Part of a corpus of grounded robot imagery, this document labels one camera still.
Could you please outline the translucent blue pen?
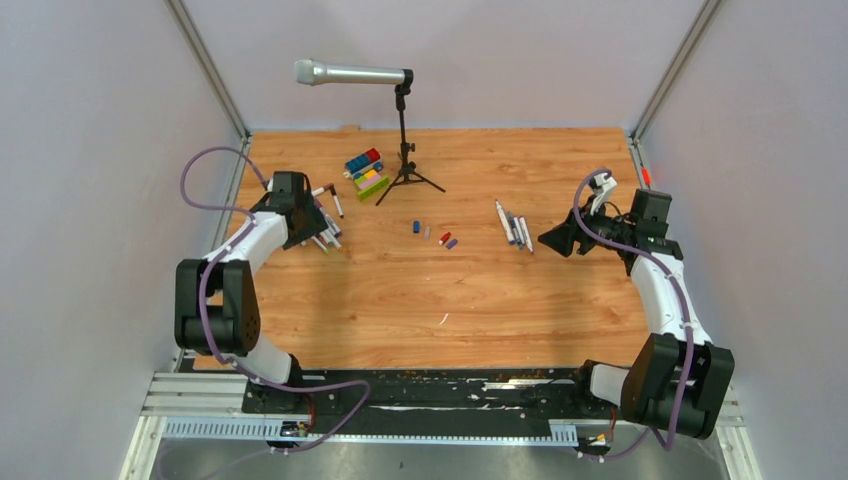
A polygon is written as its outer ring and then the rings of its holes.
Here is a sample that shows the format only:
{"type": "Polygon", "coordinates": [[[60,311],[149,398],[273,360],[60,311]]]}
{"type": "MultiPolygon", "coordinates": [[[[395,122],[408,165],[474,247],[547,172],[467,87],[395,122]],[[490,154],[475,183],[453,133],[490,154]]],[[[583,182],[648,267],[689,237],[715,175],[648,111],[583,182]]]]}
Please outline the translucent blue pen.
{"type": "Polygon", "coordinates": [[[524,249],[524,242],[523,242],[523,239],[522,239],[522,236],[521,236],[521,230],[520,230],[520,227],[518,226],[517,220],[516,220],[516,218],[514,217],[514,215],[512,214],[511,211],[508,211],[506,213],[506,216],[507,216],[508,222],[510,224],[512,234],[514,236],[515,243],[520,250],[523,250],[524,249]]]}

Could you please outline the white marker blue end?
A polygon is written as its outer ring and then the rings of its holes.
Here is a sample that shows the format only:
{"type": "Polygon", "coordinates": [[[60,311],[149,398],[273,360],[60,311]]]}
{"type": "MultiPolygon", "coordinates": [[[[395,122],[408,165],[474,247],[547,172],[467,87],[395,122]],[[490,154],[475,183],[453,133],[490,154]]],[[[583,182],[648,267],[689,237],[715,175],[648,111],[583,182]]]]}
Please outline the white marker blue end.
{"type": "Polygon", "coordinates": [[[511,228],[510,223],[507,219],[507,216],[506,216],[506,213],[503,209],[503,206],[498,200],[495,200],[494,203],[495,203],[495,209],[496,209],[499,221],[501,223],[501,226],[504,230],[507,242],[510,245],[514,245],[516,243],[515,236],[512,232],[512,228],[511,228]]]}

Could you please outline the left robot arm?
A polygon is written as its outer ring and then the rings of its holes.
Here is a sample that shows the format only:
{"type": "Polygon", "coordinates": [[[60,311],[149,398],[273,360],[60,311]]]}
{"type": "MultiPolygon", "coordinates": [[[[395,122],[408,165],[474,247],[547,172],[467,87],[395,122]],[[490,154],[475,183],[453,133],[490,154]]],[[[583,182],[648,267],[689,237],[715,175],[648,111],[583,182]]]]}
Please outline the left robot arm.
{"type": "Polygon", "coordinates": [[[174,337],[179,347],[215,357],[255,383],[283,413],[298,411],[306,386],[296,358],[262,332],[255,276],[272,253],[288,250],[328,227],[308,176],[277,171],[240,228],[201,258],[176,268],[174,337]]]}

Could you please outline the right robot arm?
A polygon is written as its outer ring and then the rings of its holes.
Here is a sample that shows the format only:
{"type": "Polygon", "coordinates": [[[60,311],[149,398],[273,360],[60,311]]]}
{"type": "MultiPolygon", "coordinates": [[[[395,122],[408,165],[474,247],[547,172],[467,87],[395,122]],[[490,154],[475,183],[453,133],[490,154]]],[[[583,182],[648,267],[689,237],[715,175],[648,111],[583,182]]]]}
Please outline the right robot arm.
{"type": "Polygon", "coordinates": [[[650,335],[633,364],[592,360],[578,371],[571,403],[584,417],[614,405],[623,419],[706,439],[715,427],[735,368],[730,350],[715,346],[694,312],[679,244],[667,238],[670,195],[636,190],[628,213],[612,217],[587,202],[541,234],[539,242],[568,257],[601,245],[622,259],[636,286],[650,335]]]}

